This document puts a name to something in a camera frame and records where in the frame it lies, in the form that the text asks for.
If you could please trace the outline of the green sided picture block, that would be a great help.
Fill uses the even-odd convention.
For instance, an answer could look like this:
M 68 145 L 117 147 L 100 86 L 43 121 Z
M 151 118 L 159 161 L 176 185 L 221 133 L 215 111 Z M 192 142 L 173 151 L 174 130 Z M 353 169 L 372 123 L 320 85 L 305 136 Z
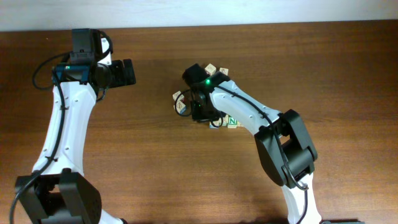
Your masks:
M 210 122 L 210 123 L 209 123 L 209 128 L 211 128 L 211 129 L 218 129 L 219 126 L 217 126 L 217 125 L 215 125 L 214 123 Z

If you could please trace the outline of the green letter N block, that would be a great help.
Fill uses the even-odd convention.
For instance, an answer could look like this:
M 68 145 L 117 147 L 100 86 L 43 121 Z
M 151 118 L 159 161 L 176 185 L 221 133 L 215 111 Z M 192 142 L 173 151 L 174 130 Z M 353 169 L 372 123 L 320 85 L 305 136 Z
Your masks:
M 238 121 L 235 118 L 229 116 L 228 117 L 227 127 L 228 128 L 237 128 L 238 127 Z

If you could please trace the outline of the pretzel picture wooden block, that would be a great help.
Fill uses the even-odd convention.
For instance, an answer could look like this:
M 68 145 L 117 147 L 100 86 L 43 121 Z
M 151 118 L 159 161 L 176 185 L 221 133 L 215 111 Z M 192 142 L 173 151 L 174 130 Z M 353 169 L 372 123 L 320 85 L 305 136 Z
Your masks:
M 227 126 L 228 125 L 228 123 L 229 123 L 229 115 L 228 114 L 226 114 L 224 117 L 223 117 L 223 126 Z

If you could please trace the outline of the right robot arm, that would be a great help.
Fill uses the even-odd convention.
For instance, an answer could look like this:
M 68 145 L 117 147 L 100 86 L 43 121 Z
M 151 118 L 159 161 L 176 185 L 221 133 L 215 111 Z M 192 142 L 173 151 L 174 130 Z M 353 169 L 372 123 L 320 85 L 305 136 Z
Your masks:
M 192 119 L 199 123 L 230 115 L 253 136 L 261 166 L 281 187 L 289 223 L 321 223 L 313 193 L 317 150 L 300 115 L 269 108 L 243 92 L 229 76 L 208 74 L 199 64 L 182 78 L 192 97 Z

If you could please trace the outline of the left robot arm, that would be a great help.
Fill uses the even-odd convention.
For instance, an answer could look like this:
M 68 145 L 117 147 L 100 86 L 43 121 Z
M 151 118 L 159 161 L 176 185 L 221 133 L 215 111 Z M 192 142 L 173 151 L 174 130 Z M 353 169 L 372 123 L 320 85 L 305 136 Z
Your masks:
M 112 60 L 113 42 L 98 29 L 72 30 L 73 49 L 51 69 L 53 107 L 43 149 L 31 175 L 18 176 L 17 203 L 32 223 L 125 223 L 103 209 L 83 171 L 90 114 L 111 88 L 136 84 L 132 61 Z

